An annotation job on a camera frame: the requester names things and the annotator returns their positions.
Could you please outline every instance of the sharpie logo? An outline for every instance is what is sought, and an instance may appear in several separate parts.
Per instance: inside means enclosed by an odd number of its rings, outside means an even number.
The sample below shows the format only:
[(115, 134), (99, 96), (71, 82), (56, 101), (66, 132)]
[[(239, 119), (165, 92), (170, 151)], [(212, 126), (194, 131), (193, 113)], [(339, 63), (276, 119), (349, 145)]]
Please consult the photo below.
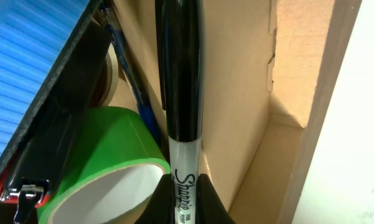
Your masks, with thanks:
[(177, 195), (175, 199), (177, 200), (177, 209), (178, 211), (181, 210), (188, 210), (191, 205), (191, 197), (194, 195), (190, 194), (190, 188), (195, 186), (195, 176), (193, 174), (188, 174), (184, 180), (180, 180), (177, 175), (177, 169), (175, 170), (175, 178), (177, 180)]

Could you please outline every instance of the blue ribbed object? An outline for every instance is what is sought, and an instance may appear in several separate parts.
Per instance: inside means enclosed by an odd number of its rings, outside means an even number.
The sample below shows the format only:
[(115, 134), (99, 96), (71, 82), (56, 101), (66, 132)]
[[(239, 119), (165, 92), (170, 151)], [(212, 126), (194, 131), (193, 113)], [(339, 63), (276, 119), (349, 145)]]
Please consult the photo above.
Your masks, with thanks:
[(0, 156), (89, 0), (0, 0)]

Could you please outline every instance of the green tape roll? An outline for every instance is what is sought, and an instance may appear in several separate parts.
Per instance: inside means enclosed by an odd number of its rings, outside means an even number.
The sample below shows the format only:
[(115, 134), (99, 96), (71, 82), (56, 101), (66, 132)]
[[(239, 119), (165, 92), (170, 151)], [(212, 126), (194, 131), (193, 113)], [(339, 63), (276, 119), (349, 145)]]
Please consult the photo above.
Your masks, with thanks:
[(39, 223), (106, 223), (147, 199), (169, 172), (137, 113), (89, 110), (58, 192), (37, 210)]

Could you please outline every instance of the pen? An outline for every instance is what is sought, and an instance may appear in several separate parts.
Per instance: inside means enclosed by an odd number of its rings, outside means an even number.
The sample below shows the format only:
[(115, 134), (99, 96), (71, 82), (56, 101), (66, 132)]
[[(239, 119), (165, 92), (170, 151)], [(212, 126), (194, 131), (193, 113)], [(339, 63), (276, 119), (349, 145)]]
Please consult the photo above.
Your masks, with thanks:
[(156, 12), (156, 24), (162, 30), (157, 34), (161, 41), (158, 56), (162, 57), (158, 61), (164, 62), (159, 65), (159, 75), (175, 187), (174, 219), (175, 223), (193, 224), (203, 116), (202, 0), (157, 0), (156, 10), (164, 10)]
[(105, 22), (107, 23), (105, 28), (109, 30), (113, 36), (115, 53), (124, 70), (124, 73), (126, 74), (126, 78), (131, 85), (133, 95), (136, 99), (139, 115), (144, 121), (144, 124), (147, 126), (149, 132), (152, 134), (157, 145), (160, 146), (161, 137), (159, 126), (155, 119), (152, 106), (149, 102), (148, 94), (144, 89), (143, 81), (141, 80), (141, 77), (133, 64), (133, 60), (131, 58), (131, 54), (121, 26), (109, 5), (103, 2), (101, 3), (101, 8), (105, 15)]

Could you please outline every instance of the tape roll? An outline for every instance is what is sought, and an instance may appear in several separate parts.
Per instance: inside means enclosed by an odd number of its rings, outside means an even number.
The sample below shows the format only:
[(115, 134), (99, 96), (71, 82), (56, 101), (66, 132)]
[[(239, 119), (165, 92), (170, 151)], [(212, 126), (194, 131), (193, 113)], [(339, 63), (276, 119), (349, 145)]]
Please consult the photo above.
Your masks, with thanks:
[(169, 172), (137, 113), (117, 107), (91, 109), (58, 192), (37, 210), (39, 223), (106, 223), (147, 199)]

